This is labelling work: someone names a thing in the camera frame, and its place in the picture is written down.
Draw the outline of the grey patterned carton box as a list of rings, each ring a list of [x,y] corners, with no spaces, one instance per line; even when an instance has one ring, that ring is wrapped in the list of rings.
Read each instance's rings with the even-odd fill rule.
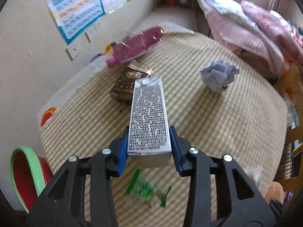
[[[161,77],[135,81],[127,153],[144,168],[169,166],[172,146]]]

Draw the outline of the orange plush toy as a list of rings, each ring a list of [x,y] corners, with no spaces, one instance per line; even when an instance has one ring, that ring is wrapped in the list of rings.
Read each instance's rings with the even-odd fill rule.
[[[272,200],[277,200],[280,203],[283,203],[284,200],[284,191],[283,186],[279,182],[272,182],[266,196],[265,201],[269,203]]]

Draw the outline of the red bin with green rim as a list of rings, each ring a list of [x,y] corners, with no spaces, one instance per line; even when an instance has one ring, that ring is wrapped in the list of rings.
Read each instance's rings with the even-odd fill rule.
[[[24,145],[12,152],[10,174],[15,193],[26,212],[53,177],[46,159]]]

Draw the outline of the green clear candy wrapper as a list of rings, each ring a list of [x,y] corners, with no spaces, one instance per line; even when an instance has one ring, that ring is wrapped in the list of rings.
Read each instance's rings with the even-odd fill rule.
[[[171,190],[172,186],[169,186],[166,191],[162,191],[157,185],[147,181],[141,175],[140,169],[136,169],[125,191],[125,195],[133,196],[150,206],[158,205],[161,208],[165,208]]]

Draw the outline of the brown owl snack box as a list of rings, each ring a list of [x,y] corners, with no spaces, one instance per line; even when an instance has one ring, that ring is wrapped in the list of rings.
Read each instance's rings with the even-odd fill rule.
[[[152,74],[152,68],[142,68],[132,61],[125,67],[122,74],[111,89],[110,96],[117,101],[131,103],[133,99],[135,81],[137,79],[149,78]]]

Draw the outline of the crumpled grey paper ball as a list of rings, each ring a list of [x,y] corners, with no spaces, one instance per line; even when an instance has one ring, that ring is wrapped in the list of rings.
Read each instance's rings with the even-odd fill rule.
[[[226,91],[239,73],[237,66],[224,61],[213,61],[200,71],[202,81],[214,93]]]

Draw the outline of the yellow toy vehicle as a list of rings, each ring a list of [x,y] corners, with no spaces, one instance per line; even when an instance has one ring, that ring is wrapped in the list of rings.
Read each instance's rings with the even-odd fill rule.
[[[98,53],[98,54],[94,55],[94,56],[92,57],[92,59],[90,60],[90,62],[93,62],[94,60],[96,60],[96,59],[99,58],[100,56],[112,54],[112,52],[113,52],[113,47],[114,47],[117,43],[118,43],[118,42],[112,42],[112,43],[108,44],[108,45],[105,47],[104,52]]]

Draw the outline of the pink fuzzy blanket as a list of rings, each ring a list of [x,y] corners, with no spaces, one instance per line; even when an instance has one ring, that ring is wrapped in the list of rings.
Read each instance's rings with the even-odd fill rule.
[[[209,8],[204,14],[214,40],[238,55],[262,76],[277,76],[272,56],[260,37],[214,8]]]

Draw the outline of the maroon snack bag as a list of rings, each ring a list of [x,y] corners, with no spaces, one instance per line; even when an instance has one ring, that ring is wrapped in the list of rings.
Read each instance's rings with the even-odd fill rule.
[[[164,29],[157,26],[126,37],[122,42],[112,46],[112,54],[106,59],[106,64],[112,67],[142,56],[157,43],[161,42],[163,36]]]

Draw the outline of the purple pillow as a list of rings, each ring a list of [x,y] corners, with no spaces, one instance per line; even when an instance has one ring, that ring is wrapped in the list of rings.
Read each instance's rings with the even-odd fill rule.
[[[302,69],[302,35],[299,30],[273,10],[265,10],[249,1],[242,1],[243,12],[272,40],[287,62]]]

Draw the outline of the white quilted blanket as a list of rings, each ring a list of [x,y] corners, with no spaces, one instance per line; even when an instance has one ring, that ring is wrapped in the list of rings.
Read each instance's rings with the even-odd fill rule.
[[[274,61],[277,76],[280,77],[285,68],[283,55],[277,45],[270,40],[259,27],[246,16],[241,5],[234,0],[197,0],[200,8],[205,13],[209,8],[216,9],[223,16],[235,21],[240,26],[260,37],[268,47],[270,55]]]

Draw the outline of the blue learning chart poster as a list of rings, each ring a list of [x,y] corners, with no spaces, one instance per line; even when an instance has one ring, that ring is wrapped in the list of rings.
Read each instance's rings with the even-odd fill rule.
[[[101,0],[46,0],[49,11],[67,44],[101,18]]]

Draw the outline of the white wall socket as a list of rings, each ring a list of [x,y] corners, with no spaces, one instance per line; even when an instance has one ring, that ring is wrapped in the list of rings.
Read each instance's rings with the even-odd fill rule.
[[[97,31],[94,25],[90,26],[89,28],[87,28],[87,30],[85,31],[85,36],[88,40],[88,43],[92,43],[94,37],[97,35]]]
[[[78,41],[74,41],[74,42],[70,43],[66,47],[65,51],[66,51],[69,59],[71,61],[73,61],[80,54],[80,52],[81,52],[81,45],[80,45],[80,43]]]

